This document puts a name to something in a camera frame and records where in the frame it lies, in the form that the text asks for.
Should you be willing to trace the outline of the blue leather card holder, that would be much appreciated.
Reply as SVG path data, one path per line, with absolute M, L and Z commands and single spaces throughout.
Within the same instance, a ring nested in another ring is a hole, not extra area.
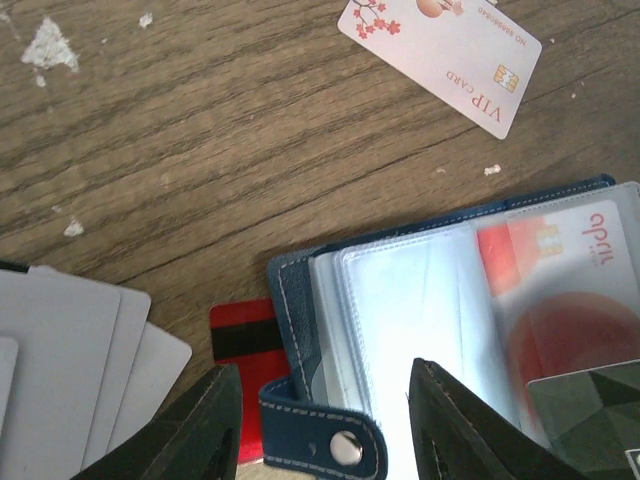
M 319 479 L 421 479 L 408 404 L 417 358 L 560 459 L 542 427 L 541 441 L 522 429 L 477 233 L 606 199 L 639 285 L 639 186 L 606 175 L 272 259 L 291 372 L 259 394 L 265 463 Z

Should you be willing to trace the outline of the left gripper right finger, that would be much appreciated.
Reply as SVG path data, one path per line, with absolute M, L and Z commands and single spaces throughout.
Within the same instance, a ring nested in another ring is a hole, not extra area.
M 432 361 L 413 361 L 409 412 L 421 479 L 580 480 Z

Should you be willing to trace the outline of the black VIP card bottom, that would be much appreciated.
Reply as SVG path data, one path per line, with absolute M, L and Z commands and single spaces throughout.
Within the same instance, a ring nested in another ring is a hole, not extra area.
M 639 362 L 529 382 L 551 451 L 588 479 L 639 477 Z

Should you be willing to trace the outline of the red striped card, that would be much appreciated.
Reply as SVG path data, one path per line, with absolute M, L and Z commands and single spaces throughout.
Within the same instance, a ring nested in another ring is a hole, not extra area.
M 272 300 L 218 304 L 209 311 L 213 359 L 238 367 L 243 421 L 238 463 L 260 462 L 263 440 L 259 390 L 290 372 Z

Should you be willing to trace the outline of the white april red-circle card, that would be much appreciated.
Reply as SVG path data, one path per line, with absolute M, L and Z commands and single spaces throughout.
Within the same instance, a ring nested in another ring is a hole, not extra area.
M 615 201 L 477 233 L 523 431 L 544 435 L 533 380 L 639 356 L 639 285 Z

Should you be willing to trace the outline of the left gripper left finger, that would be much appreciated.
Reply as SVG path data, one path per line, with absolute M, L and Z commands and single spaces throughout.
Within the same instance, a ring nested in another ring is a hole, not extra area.
M 215 366 L 161 415 L 74 480 L 233 479 L 242 418 L 237 366 Z

